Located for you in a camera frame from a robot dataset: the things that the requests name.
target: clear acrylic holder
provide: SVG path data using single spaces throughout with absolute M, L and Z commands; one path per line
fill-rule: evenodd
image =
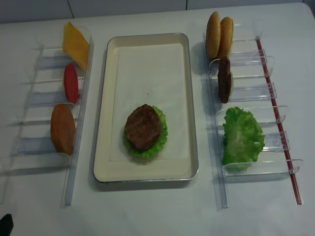
M 216 180 L 215 192 L 217 206 L 228 208 L 227 183 L 269 181 L 290 177 L 297 204 L 301 205 L 295 173 L 303 164 L 301 159 L 290 159 L 287 134 L 282 122 L 288 113 L 287 106 L 277 106 L 277 93 L 274 84 L 270 82 L 275 60 L 265 55 L 260 44 L 263 23 L 256 20 L 251 23 L 234 24 L 233 42 L 229 54 L 234 86 L 227 107 L 238 102 L 237 106 L 250 111 L 262 127 L 265 135 L 265 147 L 259 154 L 257 162 L 230 163 L 223 166 L 221 158 L 224 153 L 223 136 L 226 109 L 218 96 L 218 65 L 219 59 L 210 60 L 205 50 L 204 61 L 207 78 L 204 80 L 208 88 L 210 101 L 210 116 L 207 124 L 211 124 L 214 140 L 214 155 L 211 155 L 213 178 Z M 271 101 L 269 106 L 262 107 L 258 102 Z
M 89 31 L 78 27 L 89 42 L 87 70 L 78 67 L 75 60 L 63 52 L 62 47 L 41 46 L 31 86 L 24 104 L 24 111 L 17 116 L 20 125 L 18 136 L 12 145 L 11 155 L 0 158 L 0 173 L 20 170 L 66 168 L 67 180 L 63 206 L 71 205 L 76 166 L 81 143 L 83 120 L 89 90 L 94 42 Z M 72 63 L 78 76 L 79 96 L 76 104 L 66 100 L 63 89 L 63 73 L 67 64 Z M 50 119 L 58 103 L 67 104 L 75 119 L 76 133 L 71 156 L 56 153 L 50 138 Z

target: cheese slice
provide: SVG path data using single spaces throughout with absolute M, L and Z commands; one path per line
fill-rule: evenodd
M 71 22 L 63 27 L 63 51 L 74 59 L 80 68 L 87 69 L 89 43 Z

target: white tabletop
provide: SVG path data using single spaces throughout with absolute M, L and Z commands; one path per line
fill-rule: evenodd
M 200 42 L 209 16 L 218 10 L 234 22 L 262 19 L 262 45 L 275 57 L 271 80 L 278 105 L 287 105 L 283 124 L 292 158 L 305 164 L 296 177 L 304 200 L 297 206 L 291 181 L 228 185 L 230 208 L 218 209 L 209 157 L 206 113 L 207 94 L 202 92 L 203 55 Z M 0 216 L 11 213 L 13 236 L 19 235 L 172 235 L 172 236 L 312 236 L 315 232 L 315 199 L 312 94 L 315 88 L 315 21 L 302 3 L 246 6 L 156 14 L 82 18 L 71 20 L 86 26 L 94 39 L 94 58 L 72 206 L 61 209 L 65 172 L 14 175 L 10 178 Z M 10 81 L 19 81 L 30 62 L 27 51 L 42 38 L 56 40 L 50 30 L 67 20 L 0 25 L 2 110 L 10 94 Z M 184 188 L 101 191 L 92 175 L 92 144 L 99 85 L 104 74 L 108 41 L 115 36 L 182 32 L 189 38 L 191 74 L 196 116 L 199 172 Z M 7 148 L 1 140 L 1 149 Z

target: lettuce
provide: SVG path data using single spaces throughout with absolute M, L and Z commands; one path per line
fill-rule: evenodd
M 126 138 L 126 131 L 124 131 L 124 142 L 125 146 L 127 147 L 129 153 L 138 158 L 142 159 L 150 159 L 154 156 L 156 156 L 162 149 L 164 148 L 164 145 L 167 141 L 167 125 L 166 125 L 166 117 L 164 113 L 157 108 L 156 106 L 152 106 L 152 108 L 155 110 L 155 112 L 158 114 L 159 119 L 161 120 L 161 133 L 157 139 L 157 141 L 147 150 L 144 151 L 138 151 L 136 150 L 127 140 Z
M 225 114 L 224 154 L 222 164 L 255 162 L 264 144 L 262 129 L 251 112 L 244 112 L 239 107 L 229 108 Z M 246 170 L 250 164 L 231 165 L 229 172 Z

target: red rod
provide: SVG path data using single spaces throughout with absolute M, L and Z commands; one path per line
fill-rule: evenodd
M 256 39 L 256 43 L 257 43 L 257 47 L 258 47 L 258 50 L 259 50 L 259 54 L 261 56 L 261 62 L 262 62 L 262 67 L 264 69 L 264 73 L 265 73 L 265 77 L 266 77 L 266 82 L 267 83 L 270 83 L 270 77 L 269 77 L 269 73 L 268 73 L 268 69 L 267 69 L 267 62 L 265 60 L 265 55 L 264 55 L 264 51 L 262 50 L 262 46 L 261 46 L 261 43 L 260 43 L 260 39 L 257 38 Z M 279 110 L 278 110 L 278 107 L 277 107 L 277 103 L 276 103 L 276 100 L 273 96 L 273 91 L 272 89 L 269 90 L 269 92 L 271 93 L 271 103 L 272 103 L 272 106 L 274 107 L 274 112 L 275 112 L 275 116 L 276 116 L 276 121 L 277 121 L 277 124 L 278 124 L 278 129 L 279 129 L 279 132 L 283 132 L 284 131 L 284 128 L 282 127 L 282 123 L 281 123 L 281 120 L 280 120 L 280 114 L 279 114 Z M 281 138 L 282 140 L 282 144 L 285 145 L 285 147 L 288 147 L 287 143 L 286 143 L 286 138 L 284 137 L 284 133 L 281 133 L 281 135 L 283 136 Z M 285 158 L 286 160 L 291 160 L 291 157 L 290 157 L 290 153 L 288 150 L 285 150 L 284 151 L 284 154 L 285 154 Z M 290 161 L 287 161 L 287 166 L 289 168 L 289 170 L 292 170 L 293 169 L 293 165 L 292 165 L 292 162 Z M 296 181 L 296 178 L 295 178 L 295 174 L 290 174 L 290 177 L 291 177 L 291 182 L 292 182 L 292 187 L 293 187 L 293 191 L 294 191 L 294 195 L 295 195 L 295 199 L 296 199 L 296 203 L 297 205 L 302 205 L 302 199 L 301 199 L 301 196 L 300 196 L 300 192 L 299 192 L 299 188 L 297 186 L 297 181 Z

